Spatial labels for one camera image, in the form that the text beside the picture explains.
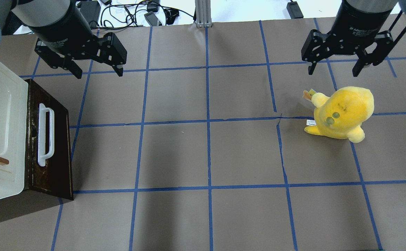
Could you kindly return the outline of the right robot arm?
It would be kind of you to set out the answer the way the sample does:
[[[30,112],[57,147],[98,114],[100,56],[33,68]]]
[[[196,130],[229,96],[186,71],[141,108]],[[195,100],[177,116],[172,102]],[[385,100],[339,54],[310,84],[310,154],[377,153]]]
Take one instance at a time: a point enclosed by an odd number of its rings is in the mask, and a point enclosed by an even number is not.
[[[406,0],[343,0],[335,22],[328,33],[311,30],[301,48],[301,59],[307,62],[308,74],[316,65],[332,55],[356,55],[352,75],[357,77],[364,67],[377,66],[388,56],[406,33],[406,26],[394,39],[391,30],[381,31],[394,6],[406,14]]]

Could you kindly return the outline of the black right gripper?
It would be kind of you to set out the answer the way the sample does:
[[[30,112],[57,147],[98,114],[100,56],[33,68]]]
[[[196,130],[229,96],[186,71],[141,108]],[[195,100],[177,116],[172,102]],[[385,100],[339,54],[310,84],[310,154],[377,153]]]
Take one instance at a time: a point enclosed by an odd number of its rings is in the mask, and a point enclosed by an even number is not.
[[[352,75],[358,77],[370,64],[380,64],[396,44],[390,30],[381,31],[396,0],[343,0],[330,31],[311,30],[301,49],[308,74],[332,55],[357,55]]]

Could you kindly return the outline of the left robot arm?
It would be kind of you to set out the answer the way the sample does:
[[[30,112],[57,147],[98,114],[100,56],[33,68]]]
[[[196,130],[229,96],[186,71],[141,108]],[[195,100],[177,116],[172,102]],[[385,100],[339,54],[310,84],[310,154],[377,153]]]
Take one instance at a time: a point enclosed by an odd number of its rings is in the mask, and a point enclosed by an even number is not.
[[[127,50],[115,33],[102,38],[93,34],[74,0],[0,0],[0,42],[10,12],[37,35],[34,50],[51,68],[60,67],[81,78],[76,61],[90,59],[123,75]]]

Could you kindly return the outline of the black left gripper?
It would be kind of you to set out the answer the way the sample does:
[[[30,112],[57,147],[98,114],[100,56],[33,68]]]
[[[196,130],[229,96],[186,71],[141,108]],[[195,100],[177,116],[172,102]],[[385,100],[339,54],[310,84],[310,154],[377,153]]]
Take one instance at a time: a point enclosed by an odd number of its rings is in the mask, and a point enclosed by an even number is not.
[[[123,76],[127,50],[115,33],[99,38],[80,13],[74,0],[15,0],[12,12],[38,36],[35,52],[51,68],[62,68],[77,79],[77,60],[93,60]]]

